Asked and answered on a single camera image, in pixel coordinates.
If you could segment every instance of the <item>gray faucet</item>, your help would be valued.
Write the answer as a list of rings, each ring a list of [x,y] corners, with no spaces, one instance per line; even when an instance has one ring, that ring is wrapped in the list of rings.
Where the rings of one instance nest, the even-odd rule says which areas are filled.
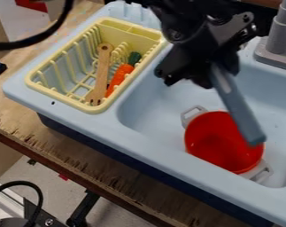
[[[255,50],[256,60],[286,69],[286,0],[280,4],[268,37]]]

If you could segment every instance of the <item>toy sink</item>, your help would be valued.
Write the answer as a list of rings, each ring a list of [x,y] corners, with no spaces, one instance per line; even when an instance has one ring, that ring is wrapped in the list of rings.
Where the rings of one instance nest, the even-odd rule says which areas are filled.
[[[121,1],[108,4],[77,27],[70,36],[20,69],[4,84],[5,95],[38,112],[43,122],[52,128],[55,128],[55,124],[49,121],[76,131],[84,138],[95,141],[95,145],[106,145],[115,151],[114,157],[118,160],[119,157],[137,160],[151,167],[152,171],[159,170],[286,226],[286,70],[254,60],[253,52],[259,39],[249,42],[240,52],[242,70],[236,82],[267,134],[264,159],[274,173],[262,184],[185,152],[181,113],[196,105],[209,111],[225,107],[214,90],[204,90],[190,81],[167,87],[155,77],[153,70],[171,45],[163,45],[162,51],[158,48],[150,61],[125,85],[123,92],[118,90],[114,101],[97,113],[91,109],[85,111],[85,104],[79,100],[81,97],[75,100],[80,101],[78,103],[82,108],[47,93],[43,90],[48,88],[43,86],[42,77],[33,80],[41,83],[38,89],[25,83],[28,75],[37,72],[42,63],[62,51],[73,37],[103,17],[125,20],[142,27],[160,28],[156,17],[138,4],[129,5]]]

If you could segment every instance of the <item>wooden spoon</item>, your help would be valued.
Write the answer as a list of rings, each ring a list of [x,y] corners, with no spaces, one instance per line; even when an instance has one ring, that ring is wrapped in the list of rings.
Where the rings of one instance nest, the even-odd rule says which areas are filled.
[[[110,66],[110,55],[113,51],[112,45],[109,43],[101,43],[97,47],[98,63],[97,63],[97,80],[94,89],[85,97],[86,102],[92,103],[93,106],[101,104],[107,91],[108,73]]]

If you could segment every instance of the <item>dish rack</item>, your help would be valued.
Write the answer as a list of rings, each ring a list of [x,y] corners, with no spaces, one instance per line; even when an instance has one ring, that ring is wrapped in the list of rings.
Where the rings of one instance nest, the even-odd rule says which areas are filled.
[[[128,62],[131,51],[137,51],[143,57],[135,64],[135,70],[126,74],[122,84],[114,87],[110,97],[103,98],[100,105],[92,106],[85,97],[94,89],[96,82],[97,46],[100,43],[110,43],[114,47],[108,83],[119,66]],[[25,83],[29,88],[80,111],[99,114],[118,98],[166,44],[158,30],[124,20],[102,18],[34,68],[25,77]]]

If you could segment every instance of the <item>black cable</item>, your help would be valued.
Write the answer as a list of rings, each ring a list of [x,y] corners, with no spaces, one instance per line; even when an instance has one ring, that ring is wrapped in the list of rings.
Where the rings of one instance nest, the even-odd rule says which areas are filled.
[[[64,21],[66,20],[66,17],[68,16],[69,12],[72,10],[74,0],[65,0],[65,6],[62,14],[59,16],[58,21],[52,25],[50,28],[48,28],[46,31],[38,34],[33,35],[31,37],[28,37],[23,40],[18,40],[15,42],[0,42],[0,51],[9,51],[14,50],[18,48],[24,48],[28,47],[30,45],[37,44],[45,39],[47,39],[49,36],[53,35],[58,29],[62,26]]]
[[[38,203],[37,206],[35,208],[34,213],[32,214],[32,216],[30,217],[30,219],[28,220],[28,222],[24,225],[24,227],[34,227],[35,226],[35,222],[37,219],[37,216],[41,213],[42,211],[42,206],[43,206],[43,193],[41,191],[41,189],[36,185],[33,184],[31,182],[27,182],[27,181],[14,181],[14,182],[9,182],[7,184],[3,184],[0,186],[0,192],[2,192],[3,190],[13,187],[13,186],[28,186],[31,187],[33,189],[36,190],[37,195],[38,195]]]

